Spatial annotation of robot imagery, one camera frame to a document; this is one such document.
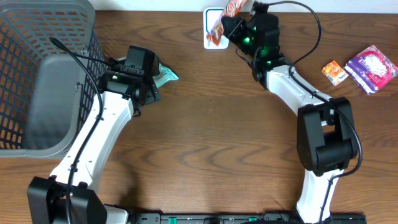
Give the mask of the teal wipes packet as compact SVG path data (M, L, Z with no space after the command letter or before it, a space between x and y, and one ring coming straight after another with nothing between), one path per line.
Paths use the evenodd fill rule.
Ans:
M178 75L172 71L168 66L159 64L159 73L153 76L155 85L160 88L169 81L176 81L179 79Z

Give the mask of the red orange snack wrapper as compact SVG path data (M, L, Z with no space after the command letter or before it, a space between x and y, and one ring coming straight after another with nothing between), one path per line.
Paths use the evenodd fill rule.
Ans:
M224 25L222 19L236 17L246 4L247 0L229 0L224 8L210 7L204 11L207 44L206 49L223 49L228 46L224 37Z

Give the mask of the orange tissue packet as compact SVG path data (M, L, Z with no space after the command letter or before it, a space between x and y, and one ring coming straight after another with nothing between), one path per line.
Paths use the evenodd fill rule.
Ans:
M324 74L334 86L339 85L349 77L345 70L334 60L322 68L322 74Z

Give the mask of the purple pad package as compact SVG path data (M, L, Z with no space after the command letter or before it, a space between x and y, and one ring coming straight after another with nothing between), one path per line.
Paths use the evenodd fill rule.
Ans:
M367 95L378 92L397 76L397 66L375 45L347 61L344 70Z

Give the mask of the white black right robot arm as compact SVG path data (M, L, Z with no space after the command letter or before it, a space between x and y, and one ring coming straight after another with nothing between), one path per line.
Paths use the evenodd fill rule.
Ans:
M255 81L277 95L297 115L297 153L305 169L296 211L302 223L327 223L338 179L355 173L363 149L354 128L351 103L311 86L279 46L279 19L267 12L250 21L221 16L223 35L244 54Z

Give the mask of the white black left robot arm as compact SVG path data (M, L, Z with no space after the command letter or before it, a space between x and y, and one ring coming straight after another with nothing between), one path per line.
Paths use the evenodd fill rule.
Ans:
M27 189L33 223L131 223L125 208L106 205L97 191L103 170L125 125L141 106L159 100L159 70L107 71L96 89L89 117L69 152L48 178L34 177Z

